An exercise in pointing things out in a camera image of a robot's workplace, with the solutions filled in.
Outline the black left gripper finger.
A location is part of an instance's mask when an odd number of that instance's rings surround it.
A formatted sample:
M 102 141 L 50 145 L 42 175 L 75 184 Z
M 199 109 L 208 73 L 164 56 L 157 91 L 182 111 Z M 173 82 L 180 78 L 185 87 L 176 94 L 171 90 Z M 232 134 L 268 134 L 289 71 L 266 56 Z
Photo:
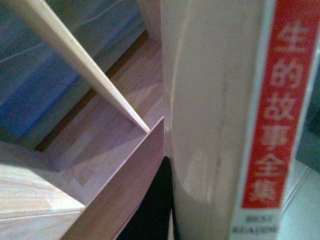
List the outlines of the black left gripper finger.
M 165 156 L 120 240 L 167 240 L 174 206 L 171 159 Z

